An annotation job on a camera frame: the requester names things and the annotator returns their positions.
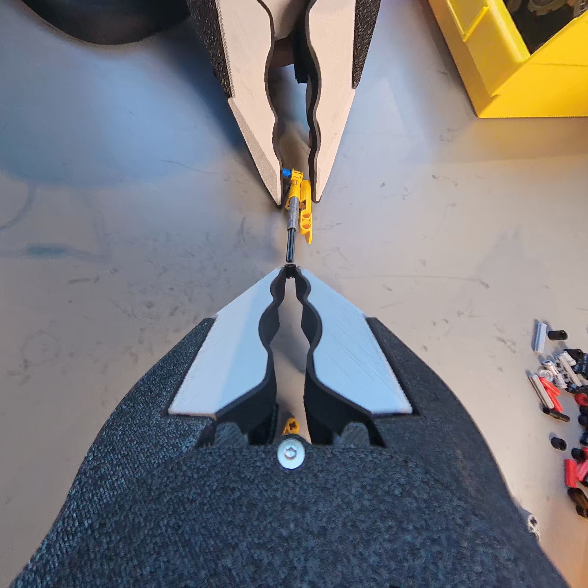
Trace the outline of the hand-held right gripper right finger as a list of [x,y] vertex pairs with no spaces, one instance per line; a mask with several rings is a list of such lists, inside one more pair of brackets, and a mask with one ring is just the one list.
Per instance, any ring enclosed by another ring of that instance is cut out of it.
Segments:
[[304,406],[311,441],[331,445],[352,422],[383,445],[376,419],[411,415],[413,406],[374,335],[369,318],[306,269],[295,270],[308,339]]

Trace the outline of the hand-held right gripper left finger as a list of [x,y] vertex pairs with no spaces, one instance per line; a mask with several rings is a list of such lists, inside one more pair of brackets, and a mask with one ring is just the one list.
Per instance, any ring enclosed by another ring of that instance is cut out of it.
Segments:
[[286,268],[273,270],[217,313],[170,415],[236,423],[252,445],[272,442],[277,408],[270,343],[279,328],[286,274]]

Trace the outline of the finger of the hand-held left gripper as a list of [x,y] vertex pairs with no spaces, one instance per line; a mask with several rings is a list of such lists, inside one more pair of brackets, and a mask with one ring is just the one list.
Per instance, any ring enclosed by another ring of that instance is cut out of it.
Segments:
[[309,172],[319,202],[334,165],[355,90],[352,86],[355,1],[312,1],[305,17],[310,53],[312,134]]
[[215,4],[231,90],[228,103],[263,183],[281,208],[282,164],[274,144],[276,114],[268,94],[273,19],[261,1]]

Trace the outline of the yellow brick arm with axle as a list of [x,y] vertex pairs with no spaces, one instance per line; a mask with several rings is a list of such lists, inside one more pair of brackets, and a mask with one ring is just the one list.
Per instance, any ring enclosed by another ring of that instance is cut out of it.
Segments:
[[286,249],[286,263],[295,260],[296,235],[300,233],[306,243],[312,243],[312,187],[303,178],[303,172],[295,169],[282,169],[284,178],[290,180],[285,208],[288,211],[288,243]]

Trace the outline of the person's left forearm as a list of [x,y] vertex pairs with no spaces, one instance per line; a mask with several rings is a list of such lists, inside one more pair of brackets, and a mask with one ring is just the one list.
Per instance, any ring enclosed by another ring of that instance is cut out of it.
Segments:
[[187,19],[186,1],[24,1],[60,31],[85,42],[137,42]]

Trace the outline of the grey desk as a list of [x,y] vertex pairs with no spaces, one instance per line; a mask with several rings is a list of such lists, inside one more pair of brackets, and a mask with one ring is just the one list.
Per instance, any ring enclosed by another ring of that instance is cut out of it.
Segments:
[[[379,318],[476,421],[587,587],[587,521],[526,377],[536,320],[587,349],[587,119],[478,119],[426,1],[383,1],[297,263]],[[98,47],[1,1],[1,587],[135,382],[285,256],[189,24]]]

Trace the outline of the yellow storage bin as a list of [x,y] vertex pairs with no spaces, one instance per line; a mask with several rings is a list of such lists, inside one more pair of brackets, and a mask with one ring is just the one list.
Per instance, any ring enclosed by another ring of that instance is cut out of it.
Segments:
[[587,116],[587,13],[530,53],[503,1],[430,1],[480,118]]

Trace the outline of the pile of black red pieces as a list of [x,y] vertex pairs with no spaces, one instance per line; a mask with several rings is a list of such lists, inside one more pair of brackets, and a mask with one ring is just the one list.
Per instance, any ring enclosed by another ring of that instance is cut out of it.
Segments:
[[566,331],[535,321],[532,350],[539,364],[526,374],[541,411],[559,422],[571,422],[560,400],[562,393],[573,396],[581,432],[579,445],[572,446],[570,456],[564,459],[564,485],[577,514],[587,518],[587,353],[566,347],[567,340]]

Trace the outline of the yellow tracked brick robot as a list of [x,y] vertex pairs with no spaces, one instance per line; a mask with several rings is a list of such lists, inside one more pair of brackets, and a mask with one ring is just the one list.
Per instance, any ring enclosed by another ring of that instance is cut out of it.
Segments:
[[557,11],[564,6],[575,7],[578,1],[528,1],[527,9],[529,12],[537,15],[544,16],[550,12]]

